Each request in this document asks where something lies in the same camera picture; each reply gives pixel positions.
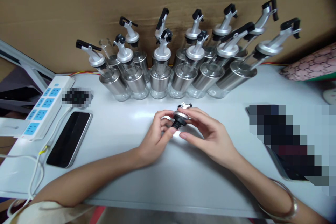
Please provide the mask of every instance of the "beige sleeve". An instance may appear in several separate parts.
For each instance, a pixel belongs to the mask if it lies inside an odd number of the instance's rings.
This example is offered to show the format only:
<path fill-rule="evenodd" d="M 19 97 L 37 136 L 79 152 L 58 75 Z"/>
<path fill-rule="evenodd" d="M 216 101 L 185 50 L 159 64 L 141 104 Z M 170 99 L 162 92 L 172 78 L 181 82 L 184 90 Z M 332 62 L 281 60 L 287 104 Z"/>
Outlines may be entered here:
<path fill-rule="evenodd" d="M 38 202 L 17 211 L 4 224 L 65 224 L 90 223 L 95 206 L 79 204 L 63 207 L 56 202 Z"/>

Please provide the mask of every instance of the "pink patterned cushion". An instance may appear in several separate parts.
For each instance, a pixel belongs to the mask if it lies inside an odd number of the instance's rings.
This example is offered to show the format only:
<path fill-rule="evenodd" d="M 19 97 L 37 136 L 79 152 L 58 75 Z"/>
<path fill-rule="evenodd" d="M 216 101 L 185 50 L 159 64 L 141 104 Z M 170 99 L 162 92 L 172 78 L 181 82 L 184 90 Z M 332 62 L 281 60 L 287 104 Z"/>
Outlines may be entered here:
<path fill-rule="evenodd" d="M 336 72 L 336 42 L 283 68 L 280 74 L 293 81 L 306 81 Z"/>

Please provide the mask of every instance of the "bracelet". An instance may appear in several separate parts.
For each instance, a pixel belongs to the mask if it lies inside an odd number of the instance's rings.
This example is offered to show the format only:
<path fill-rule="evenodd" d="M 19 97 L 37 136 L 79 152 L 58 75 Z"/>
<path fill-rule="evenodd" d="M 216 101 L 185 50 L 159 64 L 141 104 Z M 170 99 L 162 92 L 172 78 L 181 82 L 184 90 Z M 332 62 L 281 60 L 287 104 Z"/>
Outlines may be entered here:
<path fill-rule="evenodd" d="M 291 193 L 291 191 L 287 188 L 287 186 L 285 186 L 283 183 L 281 183 L 278 180 L 272 179 L 272 178 L 269 178 L 269 179 L 273 180 L 275 183 L 278 183 L 279 185 L 281 185 L 285 189 L 285 191 L 288 193 L 288 195 L 290 196 L 290 198 L 292 200 L 292 208 L 290 209 L 290 212 L 288 213 L 287 216 L 285 216 L 285 217 L 278 217 L 278 216 L 274 216 L 274 215 L 270 214 L 269 212 L 267 212 L 260 204 L 259 204 L 259 207 L 261 208 L 261 210 L 263 210 L 265 213 L 267 213 L 273 219 L 275 219 L 277 221 L 285 221 L 285 222 L 287 222 L 287 221 L 291 220 L 292 218 L 294 218 L 295 215 L 298 212 L 299 206 L 298 206 L 298 203 L 296 201 L 296 198 Z"/>

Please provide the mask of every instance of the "power strip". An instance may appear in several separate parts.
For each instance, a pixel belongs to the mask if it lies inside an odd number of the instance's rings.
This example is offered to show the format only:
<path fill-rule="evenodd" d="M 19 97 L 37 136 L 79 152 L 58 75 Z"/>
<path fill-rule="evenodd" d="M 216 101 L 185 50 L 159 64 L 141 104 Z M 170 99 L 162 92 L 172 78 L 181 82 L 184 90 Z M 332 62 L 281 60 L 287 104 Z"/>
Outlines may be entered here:
<path fill-rule="evenodd" d="M 62 106 L 62 89 L 70 88 L 75 79 L 69 76 L 56 76 L 36 103 L 26 120 L 26 130 L 19 138 L 38 140 L 45 137 L 49 127 Z"/>

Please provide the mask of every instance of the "white desk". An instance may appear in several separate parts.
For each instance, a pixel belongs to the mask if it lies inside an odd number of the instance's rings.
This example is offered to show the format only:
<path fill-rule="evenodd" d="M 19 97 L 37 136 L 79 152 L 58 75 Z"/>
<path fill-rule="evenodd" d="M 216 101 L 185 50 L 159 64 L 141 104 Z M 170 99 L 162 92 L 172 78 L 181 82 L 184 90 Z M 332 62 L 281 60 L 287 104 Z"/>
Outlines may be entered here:
<path fill-rule="evenodd" d="M 74 87 L 91 88 L 94 98 L 90 108 L 93 119 L 74 164 L 69 169 L 45 165 L 39 190 L 53 179 L 91 161 L 127 151 L 140 144 L 157 110 L 176 110 L 181 102 L 200 107 L 227 128 L 234 145 L 266 176 L 282 181 L 304 203 L 331 219 L 335 198 L 326 196 L 321 187 L 310 182 L 285 181 L 278 173 L 265 145 L 250 133 L 249 104 L 269 103 L 300 106 L 326 104 L 321 95 L 306 83 L 292 82 L 278 74 L 278 67 L 260 66 L 255 78 L 236 88 L 224 99 L 206 96 L 175 100 L 117 102 L 99 83 L 98 75 L 75 76 Z M 60 118 L 63 110 L 57 115 Z M 293 123 L 300 124 L 304 115 L 293 113 Z M 186 127 L 186 131 L 197 131 Z M 18 140 L 10 155 L 36 156 L 45 139 L 26 142 Z M 26 159 L 6 159 L 0 166 L 0 197 L 27 198 L 27 188 L 34 163 Z M 256 201 L 228 170 L 212 162 L 201 151 L 178 136 L 168 143 L 162 157 L 152 166 L 133 171 L 106 185 L 86 200 L 88 204 L 115 207 L 192 212 L 239 217 L 261 217 Z"/>

